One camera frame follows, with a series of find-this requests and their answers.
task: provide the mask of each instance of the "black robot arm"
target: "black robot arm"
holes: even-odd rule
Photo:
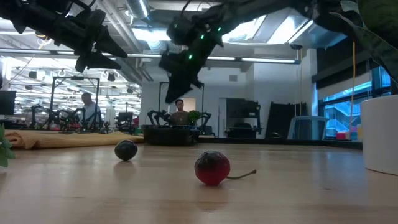
[[[171,73],[166,103],[171,103],[190,91],[191,84],[198,88],[202,86],[198,72],[215,46],[223,46],[223,35],[243,22],[287,7],[296,9],[301,15],[313,19],[316,24],[328,30],[342,32],[354,39],[355,35],[349,25],[330,12],[340,13],[355,24],[362,24],[358,14],[342,10],[340,0],[230,0],[191,19],[183,17],[181,13],[170,24],[167,35],[173,43],[186,45],[189,49],[179,54],[166,50],[162,54],[159,67]]]
[[[76,17],[67,16],[74,3],[84,10]],[[75,55],[79,55],[75,67],[78,72],[83,72],[86,67],[121,68],[101,52],[127,57],[111,38],[108,28],[102,25],[106,13],[91,11],[80,0],[0,0],[0,6],[0,17],[9,19],[18,33],[30,27],[53,39],[55,45],[63,44],[73,49]]]

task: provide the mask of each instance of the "folded towel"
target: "folded towel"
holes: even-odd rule
[[[44,134],[35,131],[6,131],[13,149],[54,149],[65,147],[112,146],[122,140],[144,142],[142,136],[115,132],[111,134]]]

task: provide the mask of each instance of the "computer monitor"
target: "computer monitor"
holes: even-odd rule
[[[14,115],[17,91],[0,91],[0,115]]]

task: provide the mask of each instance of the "glass wall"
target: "glass wall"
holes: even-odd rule
[[[354,87],[353,105],[352,88],[320,100],[319,115],[330,119],[326,125],[326,137],[335,138],[338,132],[348,132],[350,122],[352,131],[356,131],[361,124],[361,103],[370,98],[391,95],[390,87],[390,76],[382,67],[378,67],[372,70],[372,81]]]

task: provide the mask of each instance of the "person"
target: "person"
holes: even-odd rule
[[[90,127],[94,121],[95,103],[91,99],[91,94],[89,94],[89,93],[83,93],[81,95],[81,100],[85,104],[84,108],[86,109],[85,117],[86,117],[86,121],[87,121],[87,127]],[[101,108],[97,105],[96,121],[99,122],[100,120],[101,120]]]
[[[184,101],[177,99],[175,105],[177,112],[171,115],[170,120],[176,125],[189,125],[189,113],[184,111]]]

